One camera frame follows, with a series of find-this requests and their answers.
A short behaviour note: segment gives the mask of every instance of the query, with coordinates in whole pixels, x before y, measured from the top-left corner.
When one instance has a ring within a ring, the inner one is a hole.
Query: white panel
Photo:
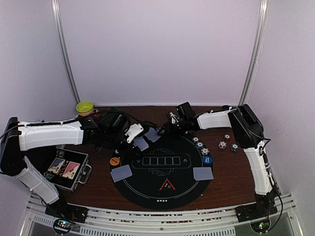
[[[62,0],[80,98],[97,105],[237,104],[259,0]]]
[[[249,104],[272,139],[267,153],[309,236],[315,222],[315,1],[271,1]]]
[[[0,0],[0,134],[8,119],[65,120],[75,103],[64,71],[50,0]],[[15,236],[30,197],[0,175],[0,235]]]

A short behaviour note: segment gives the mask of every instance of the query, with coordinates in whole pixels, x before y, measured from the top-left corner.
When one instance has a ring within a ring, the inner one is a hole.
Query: metal frame
[[[55,23],[57,27],[57,32],[59,36],[59,43],[60,43],[60,47],[61,47],[61,51],[63,55],[63,63],[64,63],[65,71],[69,80],[72,95],[75,99],[75,102],[78,104],[80,102],[80,97],[79,97],[78,89],[75,85],[72,69],[70,66],[69,56],[68,56],[67,48],[65,45],[63,25],[62,25],[60,9],[59,9],[59,0],[52,0],[52,5],[53,5],[53,13],[54,13]]]
[[[245,84],[244,84],[244,88],[243,88],[243,92],[240,98],[239,105],[242,105],[247,102],[249,94],[252,89],[253,79],[255,77],[256,70],[257,70],[258,55],[262,48],[262,41],[264,38],[264,32],[266,28],[268,6],[269,6],[269,0],[261,0],[260,12],[259,12],[259,17],[258,17],[258,22],[257,22],[256,37],[255,37],[254,47],[252,50],[252,58],[250,61],[250,66],[247,71],[247,76],[246,76],[246,80],[245,80]]]
[[[282,200],[283,212],[290,214],[290,222],[295,235],[303,236],[291,194],[282,195]],[[275,202],[278,213],[273,216],[277,217],[281,210],[281,203],[278,198]],[[76,223],[71,232],[83,236],[233,236],[235,235],[234,227],[250,223],[249,221],[238,223],[236,207],[164,212],[87,207],[89,211],[86,222]],[[20,236],[29,235],[32,222],[51,227],[56,219],[45,214],[45,206],[34,194],[31,195],[23,217],[25,220],[20,226]]]

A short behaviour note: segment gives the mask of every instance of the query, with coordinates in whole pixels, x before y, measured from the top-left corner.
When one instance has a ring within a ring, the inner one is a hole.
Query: wood surface
[[[220,107],[194,107],[197,114],[219,109]],[[161,126],[166,122],[165,114],[168,111],[176,112],[175,107],[158,106],[119,107],[119,110]],[[254,202],[254,181],[248,159],[242,149],[238,152],[230,150],[231,144],[235,142],[232,129],[214,128],[198,131],[196,134],[210,150],[215,179],[198,199],[173,210],[212,209]],[[224,134],[229,134],[232,139],[227,142],[227,148],[221,150],[218,143],[223,141]],[[150,211],[130,202],[116,189],[110,176],[109,160],[112,151],[103,148],[99,153],[95,153],[94,146],[91,145],[66,146],[66,149],[88,153],[89,164],[93,167],[86,185],[79,184],[74,193],[63,191],[69,203],[118,210]]]

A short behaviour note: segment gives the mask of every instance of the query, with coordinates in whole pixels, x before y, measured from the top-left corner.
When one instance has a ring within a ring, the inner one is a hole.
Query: poker table mat
[[[205,161],[201,150],[206,147],[201,140],[187,134],[177,139],[161,137],[154,143],[148,139],[146,142],[149,148],[142,152],[142,158],[121,158],[119,165],[111,166],[111,169],[125,165],[131,168],[131,177],[114,183],[125,198],[141,207],[162,210],[184,206],[201,196],[210,180],[196,181],[193,168],[213,168],[209,153]]]

